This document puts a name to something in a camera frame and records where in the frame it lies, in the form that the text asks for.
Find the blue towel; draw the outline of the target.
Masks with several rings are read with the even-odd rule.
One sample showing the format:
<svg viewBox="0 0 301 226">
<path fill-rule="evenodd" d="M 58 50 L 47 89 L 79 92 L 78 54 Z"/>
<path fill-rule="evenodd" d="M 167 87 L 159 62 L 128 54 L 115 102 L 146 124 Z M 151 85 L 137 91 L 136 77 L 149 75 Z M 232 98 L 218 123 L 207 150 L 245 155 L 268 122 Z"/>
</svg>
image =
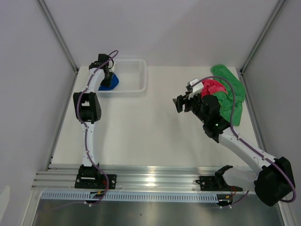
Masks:
<svg viewBox="0 0 301 226">
<path fill-rule="evenodd" d="M 111 77 L 104 79 L 98 90 L 99 91 L 110 91 L 115 89 L 119 84 L 119 79 L 115 73 L 112 74 Z"/>
</svg>

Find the white plastic basket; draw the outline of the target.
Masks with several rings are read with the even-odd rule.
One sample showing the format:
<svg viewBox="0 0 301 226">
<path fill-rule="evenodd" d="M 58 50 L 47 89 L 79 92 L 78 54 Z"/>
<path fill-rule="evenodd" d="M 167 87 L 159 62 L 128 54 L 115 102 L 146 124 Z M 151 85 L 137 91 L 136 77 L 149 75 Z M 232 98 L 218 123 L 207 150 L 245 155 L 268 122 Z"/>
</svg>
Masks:
<svg viewBox="0 0 301 226">
<path fill-rule="evenodd" d="M 108 91 L 98 91 L 101 97 L 141 97 L 147 90 L 148 71 L 143 59 L 116 59 L 114 73 L 118 85 Z"/>
</svg>

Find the green towel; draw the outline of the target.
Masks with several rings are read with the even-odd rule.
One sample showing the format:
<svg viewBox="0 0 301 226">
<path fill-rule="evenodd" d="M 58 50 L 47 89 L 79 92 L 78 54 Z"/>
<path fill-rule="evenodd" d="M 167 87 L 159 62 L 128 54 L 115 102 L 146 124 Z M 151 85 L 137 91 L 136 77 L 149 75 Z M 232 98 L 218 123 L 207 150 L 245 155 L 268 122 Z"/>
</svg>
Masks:
<svg viewBox="0 0 301 226">
<path fill-rule="evenodd" d="M 235 102 L 232 124 L 234 126 L 239 126 L 243 111 L 243 102 L 245 101 L 246 95 L 244 86 L 225 65 L 213 66 L 211 68 L 211 73 L 213 76 L 222 77 L 226 79 L 232 85 L 234 93 L 232 92 L 230 85 L 225 80 L 221 80 L 220 78 L 214 78 L 214 80 L 224 85 L 228 93 L 226 94 L 223 92 L 217 92 L 213 95 L 218 98 L 218 102 L 221 106 L 221 116 L 228 122 L 230 122 L 232 107 L 233 103 Z"/>
</svg>

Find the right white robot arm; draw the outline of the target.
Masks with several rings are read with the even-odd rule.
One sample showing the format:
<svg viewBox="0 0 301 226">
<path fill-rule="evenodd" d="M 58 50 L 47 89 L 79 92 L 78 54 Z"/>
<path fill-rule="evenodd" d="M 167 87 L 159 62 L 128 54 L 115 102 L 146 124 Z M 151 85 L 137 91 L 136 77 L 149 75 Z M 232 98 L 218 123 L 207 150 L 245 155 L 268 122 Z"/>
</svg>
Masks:
<svg viewBox="0 0 301 226">
<path fill-rule="evenodd" d="M 254 192 L 268 206 L 296 200 L 290 162 L 285 157 L 276 158 L 247 143 L 221 116 L 217 97 L 202 97 L 200 94 L 190 97 L 186 94 L 174 98 L 173 103 L 178 113 L 192 112 L 203 123 L 203 130 L 209 138 L 231 150 L 252 169 L 246 172 L 233 166 L 225 167 L 225 171 L 215 177 L 214 183 L 218 189 L 238 186 Z"/>
</svg>

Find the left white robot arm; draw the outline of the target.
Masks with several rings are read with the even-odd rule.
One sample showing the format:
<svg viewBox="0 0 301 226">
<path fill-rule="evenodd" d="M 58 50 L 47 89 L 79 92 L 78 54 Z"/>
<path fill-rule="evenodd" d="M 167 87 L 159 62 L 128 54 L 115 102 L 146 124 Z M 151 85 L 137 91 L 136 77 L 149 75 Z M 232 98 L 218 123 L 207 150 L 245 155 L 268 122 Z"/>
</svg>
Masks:
<svg viewBox="0 0 301 226">
<path fill-rule="evenodd" d="M 95 147 L 96 123 L 100 121 L 102 109 L 97 97 L 101 85 L 110 86 L 113 76 L 111 67 L 114 65 L 111 54 L 99 54 L 98 59 L 88 67 L 88 81 L 83 91 L 73 93 L 75 114 L 79 120 L 84 138 L 84 153 L 82 167 L 85 170 L 99 168 L 98 153 Z"/>
</svg>

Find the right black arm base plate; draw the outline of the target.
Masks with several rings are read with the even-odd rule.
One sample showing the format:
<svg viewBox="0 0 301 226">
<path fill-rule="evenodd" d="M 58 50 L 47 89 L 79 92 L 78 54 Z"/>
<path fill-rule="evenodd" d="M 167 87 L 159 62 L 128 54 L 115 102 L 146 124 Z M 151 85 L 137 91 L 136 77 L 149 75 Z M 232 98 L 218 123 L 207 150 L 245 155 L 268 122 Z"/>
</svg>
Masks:
<svg viewBox="0 0 301 226">
<path fill-rule="evenodd" d="M 242 192 L 241 187 L 230 186 L 223 179 L 224 173 L 232 168 L 233 166 L 226 165 L 217 170 L 213 176 L 199 176 L 195 182 L 200 186 L 201 191 Z"/>
</svg>

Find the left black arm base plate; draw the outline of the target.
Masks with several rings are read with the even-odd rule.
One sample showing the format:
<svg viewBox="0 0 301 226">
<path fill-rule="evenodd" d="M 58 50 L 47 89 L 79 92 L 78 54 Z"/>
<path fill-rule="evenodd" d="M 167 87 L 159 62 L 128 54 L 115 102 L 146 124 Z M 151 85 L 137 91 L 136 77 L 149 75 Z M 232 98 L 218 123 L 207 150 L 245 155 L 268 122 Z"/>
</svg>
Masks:
<svg viewBox="0 0 301 226">
<path fill-rule="evenodd" d="M 96 177 L 80 177 L 77 175 L 74 187 L 77 189 L 115 189 L 117 183 L 116 174 L 107 174 L 108 182 L 105 175 L 97 175 Z"/>
</svg>

